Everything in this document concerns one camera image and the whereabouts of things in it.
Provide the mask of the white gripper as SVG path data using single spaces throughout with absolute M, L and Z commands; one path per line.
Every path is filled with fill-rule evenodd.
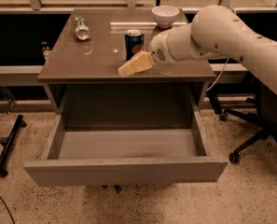
M 154 61 L 159 65 L 168 65 L 175 63 L 168 46 L 169 30 L 155 35 L 149 43 L 149 52 L 139 51 L 130 60 L 125 62 L 118 69 L 118 73 L 123 76 L 131 76 L 144 72 L 153 67 Z

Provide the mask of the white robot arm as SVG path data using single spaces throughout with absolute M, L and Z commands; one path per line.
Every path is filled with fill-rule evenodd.
M 149 51 L 140 51 L 118 69 L 123 76 L 143 72 L 154 63 L 228 57 L 240 63 L 277 95 L 277 42 L 257 34 L 226 7 L 201 9 L 192 22 L 155 35 Z

